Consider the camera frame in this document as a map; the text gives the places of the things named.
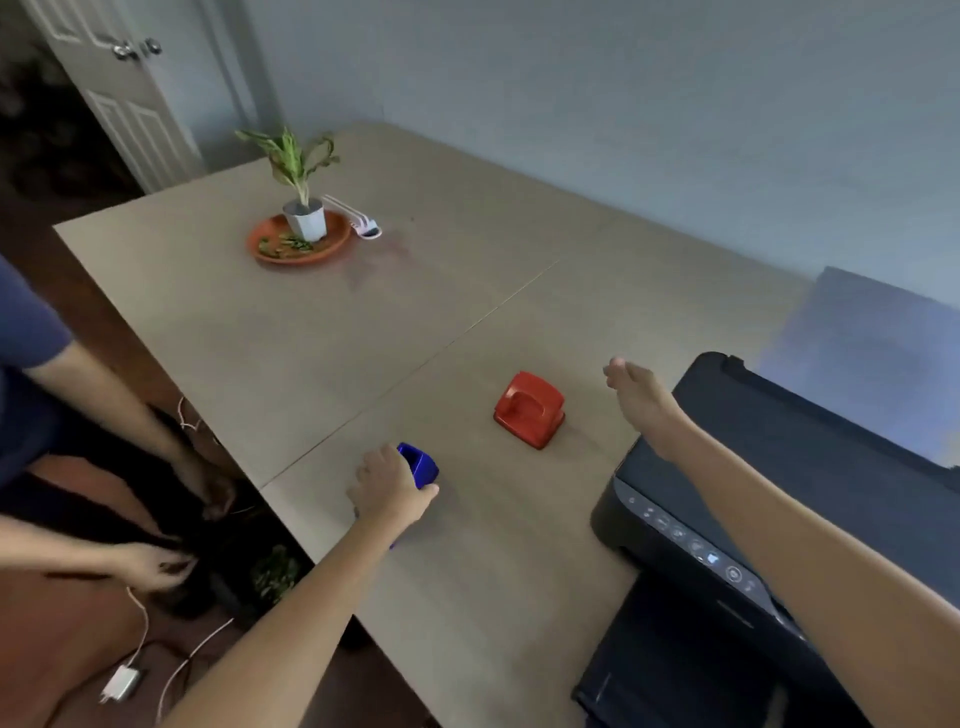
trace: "potted plant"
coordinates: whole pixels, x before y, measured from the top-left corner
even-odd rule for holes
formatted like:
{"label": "potted plant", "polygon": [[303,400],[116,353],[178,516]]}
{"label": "potted plant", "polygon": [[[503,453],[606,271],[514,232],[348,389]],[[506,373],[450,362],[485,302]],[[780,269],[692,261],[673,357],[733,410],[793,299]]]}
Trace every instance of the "potted plant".
{"label": "potted plant", "polygon": [[[333,154],[333,135],[321,134],[301,148],[297,138],[286,127],[283,128],[280,136],[246,130],[238,130],[236,134],[244,141],[252,141],[267,153],[270,166],[274,170],[274,179],[296,188],[297,199],[283,206],[283,214],[293,234],[308,243],[315,243],[324,237],[326,235],[324,204],[310,197],[307,178],[320,167],[328,167],[340,161],[340,158]],[[324,147],[323,157],[307,166],[314,152],[321,147]]]}

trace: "door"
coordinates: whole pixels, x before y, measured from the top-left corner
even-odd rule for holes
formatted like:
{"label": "door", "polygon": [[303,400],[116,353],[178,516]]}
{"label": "door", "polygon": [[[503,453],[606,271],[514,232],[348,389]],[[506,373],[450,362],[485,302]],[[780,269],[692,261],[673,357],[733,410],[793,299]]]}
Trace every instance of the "door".
{"label": "door", "polygon": [[132,37],[111,0],[22,2],[145,192],[206,173],[151,77],[161,38]]}

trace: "person's hand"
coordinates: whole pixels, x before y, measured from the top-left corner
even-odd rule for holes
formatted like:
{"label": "person's hand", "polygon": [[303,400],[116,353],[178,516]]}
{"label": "person's hand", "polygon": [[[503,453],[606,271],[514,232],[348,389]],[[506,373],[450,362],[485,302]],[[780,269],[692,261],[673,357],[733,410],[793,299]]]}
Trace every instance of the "person's hand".
{"label": "person's hand", "polygon": [[166,592],[182,584],[197,566],[197,559],[182,551],[150,544],[117,544],[108,547],[107,569],[130,587],[143,592]]}
{"label": "person's hand", "polygon": [[204,502],[205,519],[218,521],[229,513],[237,497],[236,484],[229,475],[189,449],[172,460],[170,467],[177,479]]}
{"label": "person's hand", "polygon": [[397,535],[416,522],[440,487],[436,483],[417,489],[410,465],[396,446],[384,445],[363,456],[357,482],[347,490],[360,519],[381,520],[398,529]]}
{"label": "person's hand", "polygon": [[684,411],[649,369],[617,356],[603,368],[607,386],[616,391],[627,422],[664,460],[670,459],[670,442],[677,426],[689,425]]}

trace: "table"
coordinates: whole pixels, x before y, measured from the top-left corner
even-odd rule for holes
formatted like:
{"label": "table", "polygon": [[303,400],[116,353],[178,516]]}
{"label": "table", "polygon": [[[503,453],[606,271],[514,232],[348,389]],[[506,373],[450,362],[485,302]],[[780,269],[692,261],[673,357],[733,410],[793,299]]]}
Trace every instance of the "table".
{"label": "table", "polygon": [[337,136],[317,190],[386,234],[322,267],[254,262],[293,195],[266,160],[57,225],[257,486],[609,220],[602,206],[383,124]]}
{"label": "table", "polygon": [[[601,367],[624,353],[673,385],[704,351],[748,362],[805,281],[620,216],[271,482],[264,498],[321,558],[352,521],[344,489],[371,443],[402,439],[441,493],[358,617],[451,728],[582,726],[569,698],[636,577],[590,531],[635,435]],[[543,451],[492,418],[519,369],[566,395]]]}
{"label": "table", "polygon": [[[580,726],[570,691],[636,575],[588,525],[634,439],[601,367],[749,364],[808,282],[390,127],[340,148],[324,189],[387,235],[322,268],[242,252],[289,196],[260,162],[58,232],[314,559],[364,450],[429,452],[442,492],[360,619],[446,728]],[[566,395],[543,451],[492,418],[520,369]]]}

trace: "white wire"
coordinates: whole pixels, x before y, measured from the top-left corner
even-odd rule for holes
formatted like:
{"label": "white wire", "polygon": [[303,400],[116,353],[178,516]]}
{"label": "white wire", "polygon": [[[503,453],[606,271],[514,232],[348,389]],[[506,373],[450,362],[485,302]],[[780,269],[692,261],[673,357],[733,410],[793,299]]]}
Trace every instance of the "white wire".
{"label": "white wire", "polygon": [[140,638],[140,644],[136,646],[136,652],[134,652],[133,656],[127,661],[127,667],[129,667],[133,664],[133,661],[139,657],[140,650],[143,649],[143,645],[147,641],[147,633],[150,631],[150,615],[147,614],[147,608],[143,606],[143,602],[133,595],[133,590],[130,587],[127,587],[127,596],[129,596],[133,600],[133,603],[143,612],[143,637]]}
{"label": "white wire", "polygon": [[180,674],[180,671],[181,671],[182,669],[184,669],[184,668],[190,663],[191,660],[193,660],[194,655],[196,655],[198,652],[200,652],[201,648],[202,648],[205,644],[207,644],[208,642],[210,642],[210,640],[212,640],[214,637],[216,637],[218,634],[220,634],[221,630],[226,629],[226,628],[229,627],[232,623],[233,623],[233,617],[231,617],[230,619],[228,619],[227,621],[225,621],[223,624],[221,624],[219,627],[217,627],[215,630],[213,630],[210,634],[208,634],[206,637],[204,637],[204,640],[203,640],[200,644],[198,644],[196,647],[193,648],[193,652],[190,653],[190,655],[187,657],[187,659],[184,660],[183,662],[181,662],[181,663],[177,666],[177,669],[174,670],[174,673],[173,673],[173,674],[170,676],[170,678],[167,680],[167,684],[163,686],[163,692],[160,694],[160,700],[159,700],[159,702],[156,704],[156,722],[154,723],[154,725],[159,725],[160,722],[163,720],[163,698],[165,698],[165,697],[167,696],[167,691],[170,690],[170,686],[173,684],[174,678],[177,677],[177,675]]}
{"label": "white wire", "polygon": [[200,431],[200,425],[204,421],[203,418],[197,420],[195,425],[191,425],[186,421],[186,418],[183,416],[183,403],[186,401],[186,397],[181,397],[180,401],[177,402],[177,418],[180,420],[180,427],[183,429],[192,429],[194,432]]}
{"label": "white wire", "polygon": [[[183,415],[184,402],[186,402],[186,397],[180,397],[180,401],[177,402],[177,419],[180,420],[180,429],[192,429],[194,432],[200,432],[200,425],[204,423],[204,418],[199,418],[195,425],[191,425],[189,422],[187,422],[186,417]],[[221,445],[220,441],[217,439],[217,436],[212,432],[210,433],[210,437],[213,438],[213,442],[215,442],[219,447],[223,447],[223,445]]]}

